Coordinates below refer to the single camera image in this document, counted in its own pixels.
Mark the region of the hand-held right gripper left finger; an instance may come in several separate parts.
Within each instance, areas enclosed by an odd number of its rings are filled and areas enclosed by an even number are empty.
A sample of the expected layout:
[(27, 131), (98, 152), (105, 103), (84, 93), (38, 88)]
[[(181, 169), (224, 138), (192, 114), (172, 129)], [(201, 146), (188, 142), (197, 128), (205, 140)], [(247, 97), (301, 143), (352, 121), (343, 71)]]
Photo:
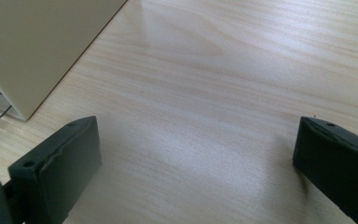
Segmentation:
[(8, 167), (16, 224), (62, 224), (102, 165), (97, 119), (72, 121)]

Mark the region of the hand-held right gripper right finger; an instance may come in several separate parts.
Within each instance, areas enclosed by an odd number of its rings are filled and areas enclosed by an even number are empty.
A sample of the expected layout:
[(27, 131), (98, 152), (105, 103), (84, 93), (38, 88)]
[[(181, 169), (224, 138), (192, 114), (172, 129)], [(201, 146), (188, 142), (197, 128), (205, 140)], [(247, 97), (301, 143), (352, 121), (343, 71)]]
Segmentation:
[(303, 117), (293, 165), (358, 224), (358, 135), (322, 119)]

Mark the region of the beige box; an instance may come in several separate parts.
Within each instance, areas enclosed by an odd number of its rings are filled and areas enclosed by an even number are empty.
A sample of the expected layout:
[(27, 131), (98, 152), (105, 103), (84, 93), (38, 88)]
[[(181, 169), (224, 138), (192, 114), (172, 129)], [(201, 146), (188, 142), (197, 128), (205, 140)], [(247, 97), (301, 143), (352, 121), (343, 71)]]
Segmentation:
[(30, 118), (128, 0), (0, 0), (0, 113)]

